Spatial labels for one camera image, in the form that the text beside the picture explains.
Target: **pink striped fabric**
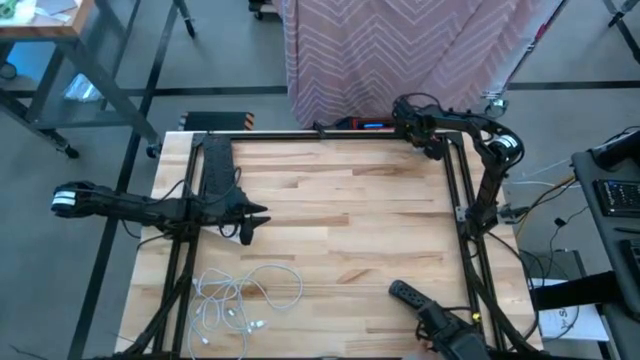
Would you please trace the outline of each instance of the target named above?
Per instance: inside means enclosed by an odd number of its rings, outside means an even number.
[[[541,2],[274,0],[295,116],[303,128],[388,116],[393,100],[410,92],[464,110],[535,34],[531,18]]]

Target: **black metal frame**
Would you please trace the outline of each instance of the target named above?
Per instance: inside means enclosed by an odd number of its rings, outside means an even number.
[[[220,131],[215,132],[215,134],[226,134],[233,140],[286,140],[286,141],[296,141],[296,140],[400,140],[398,135],[393,132],[369,132],[369,131],[298,131],[298,132],[234,132],[234,131]],[[194,180],[195,173],[195,165],[196,159],[199,151],[199,144],[201,143],[201,137],[205,134],[194,134],[194,138],[192,140],[191,151],[189,154],[189,161],[187,165],[187,173],[185,175],[185,182],[192,184]],[[457,132],[445,132],[439,133],[438,136],[443,141],[450,141],[451,145],[456,149],[459,158],[460,172],[462,175],[462,182],[465,188],[465,196],[469,203],[474,201],[474,190],[473,184],[471,182],[471,175],[469,171],[469,166],[467,162],[467,157],[464,148],[464,141],[462,135]],[[449,185],[449,192],[451,195],[451,204],[452,211],[455,213],[455,208],[460,206],[460,194],[458,193],[457,188],[457,180],[456,180],[456,172],[454,170],[453,158],[450,151],[450,147],[447,147],[444,156],[444,167],[447,176],[447,181]],[[200,181],[200,189],[198,190],[199,194],[202,194],[203,184],[205,183],[204,179]],[[183,196],[186,195],[186,191],[188,191],[185,187],[183,189]],[[458,230],[458,241],[460,244],[460,252],[461,256],[464,259],[465,257],[470,257],[469,248],[467,241],[462,237],[462,233],[460,228],[463,222],[460,222],[456,219],[456,229]],[[174,290],[174,285],[176,282],[176,274],[178,271],[178,263],[179,254],[181,250],[181,246],[183,243],[187,243],[189,246],[186,260],[183,268],[182,274],[187,274],[188,276],[193,276],[193,271],[195,267],[195,259],[198,247],[198,237],[199,237],[200,228],[193,228],[187,234],[183,234],[180,239],[175,239],[171,252],[169,255],[169,262],[167,266],[167,272],[165,275],[165,284],[162,294],[162,302],[161,307],[164,306],[167,301],[169,301],[169,297],[171,295],[172,290]],[[482,278],[485,284],[487,284],[487,290],[489,293],[495,297],[495,290],[493,287],[493,280],[491,277],[491,269],[489,267],[486,247],[480,241],[478,244],[478,261],[480,265],[480,269],[482,272]],[[466,261],[462,261],[462,266],[465,274],[465,279],[469,277],[471,271],[475,272],[472,266],[468,266],[470,263]],[[469,304],[473,309],[473,312],[480,312],[480,302],[478,300],[478,295],[473,287],[467,282],[467,295],[469,299]],[[173,336],[173,341],[171,343],[171,354],[180,354],[182,350],[182,344],[184,342],[184,330],[187,325],[187,312],[188,312],[188,304],[189,304],[189,295],[190,295],[191,287],[186,287],[184,291],[180,294],[180,302],[178,305],[178,313],[177,319],[175,322],[175,331]],[[167,354],[167,352],[163,352],[163,348],[165,345],[165,334],[166,334],[166,318],[161,321],[161,325],[154,336],[154,343],[152,346],[152,353],[146,354],[146,356],[161,356],[162,354]],[[495,343],[498,350],[506,350],[506,344],[504,340],[504,336],[502,334],[502,330],[500,329],[499,324],[493,320],[492,318],[492,327],[495,334]],[[476,325],[477,330],[480,333],[483,333],[482,324]]]

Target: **metal table leg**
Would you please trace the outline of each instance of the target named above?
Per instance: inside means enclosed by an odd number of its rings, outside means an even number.
[[[149,144],[159,145],[158,133],[136,109],[129,97],[118,87],[111,75],[95,60],[81,41],[58,42],[57,46],[76,68],[102,93],[116,109],[123,120],[128,121],[133,130],[144,137]]]
[[[193,28],[193,19],[191,19],[191,15],[189,14],[187,3],[184,0],[173,0],[173,3],[178,7],[178,10],[180,10],[180,15],[184,19],[185,25],[187,25],[187,32],[189,33],[189,36],[195,37],[196,31]]]
[[[96,7],[100,9],[100,15],[104,16],[107,24],[113,27],[120,39],[124,39],[127,34],[127,29],[124,27],[116,13],[113,11],[109,1],[107,0],[95,0]]]
[[[67,139],[63,138],[55,130],[38,130],[27,120],[29,109],[20,101],[12,97],[8,92],[0,89],[0,109],[9,115],[18,124],[29,130],[32,134],[44,139],[53,145],[56,150],[64,152],[69,158],[76,159],[80,156],[78,151],[72,148]]]
[[[611,21],[609,21],[609,27],[612,27],[613,25],[615,25],[618,21],[620,21],[620,19],[622,19],[624,17],[624,15],[626,13],[628,13],[629,11],[633,10],[633,8],[638,4],[640,0],[627,0],[624,2],[624,4],[622,4],[622,7],[620,7],[620,11],[618,11],[614,16],[613,19],[611,19]]]

